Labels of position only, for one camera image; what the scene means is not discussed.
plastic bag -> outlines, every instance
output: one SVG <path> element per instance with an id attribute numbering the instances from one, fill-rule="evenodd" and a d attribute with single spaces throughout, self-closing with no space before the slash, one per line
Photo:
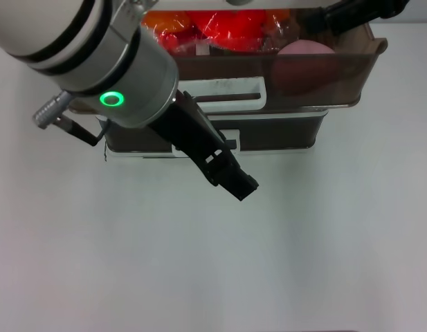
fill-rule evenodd
<path id="1" fill-rule="evenodd" d="M 143 25 L 173 55 L 276 53 L 299 36 L 286 9 L 152 11 Z"/>

white background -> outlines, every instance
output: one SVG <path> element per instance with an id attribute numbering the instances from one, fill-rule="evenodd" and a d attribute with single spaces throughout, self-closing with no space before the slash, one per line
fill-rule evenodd
<path id="1" fill-rule="evenodd" d="M 0 331 L 427 332 L 427 25 L 373 30 L 361 103 L 307 154 L 240 158 L 243 203 L 37 129 L 56 88 L 0 51 Z"/>

pink ball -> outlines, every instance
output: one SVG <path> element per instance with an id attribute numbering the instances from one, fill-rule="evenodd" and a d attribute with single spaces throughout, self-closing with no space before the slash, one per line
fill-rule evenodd
<path id="1" fill-rule="evenodd" d="M 310 40 L 287 45 L 278 53 L 283 57 L 273 63 L 273 85 L 284 95 L 301 95 L 335 82 L 339 77 L 339 65 L 333 54 L 330 47 Z"/>

green led ring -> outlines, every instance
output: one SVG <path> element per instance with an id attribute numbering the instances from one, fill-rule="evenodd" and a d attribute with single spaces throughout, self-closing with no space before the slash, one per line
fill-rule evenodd
<path id="1" fill-rule="evenodd" d="M 107 100 L 107 98 L 110 98 L 110 97 L 118 98 L 118 102 L 115 104 L 107 103 L 106 100 Z M 101 102 L 101 104 L 103 104 L 104 106 L 107 106 L 107 107 L 118 107 L 118 106 L 121 106 L 122 104 L 124 104 L 124 96 L 122 95 L 122 93 L 119 93 L 116 91 L 110 91 L 110 92 L 106 92 L 103 95 L 101 95 L 100 102 Z"/>

bin handle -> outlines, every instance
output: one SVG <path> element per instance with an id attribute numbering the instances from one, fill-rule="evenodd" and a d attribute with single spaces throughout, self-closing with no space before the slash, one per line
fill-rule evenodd
<path id="1" fill-rule="evenodd" d="M 218 99 L 206 102 L 197 101 L 199 107 L 206 114 L 257 111 L 267 103 L 265 81 L 260 76 L 180 81 L 179 90 L 187 91 L 195 100 Z M 243 95 L 244 98 L 242 100 L 233 100 L 233 96 L 239 97 L 239 95 Z"/>

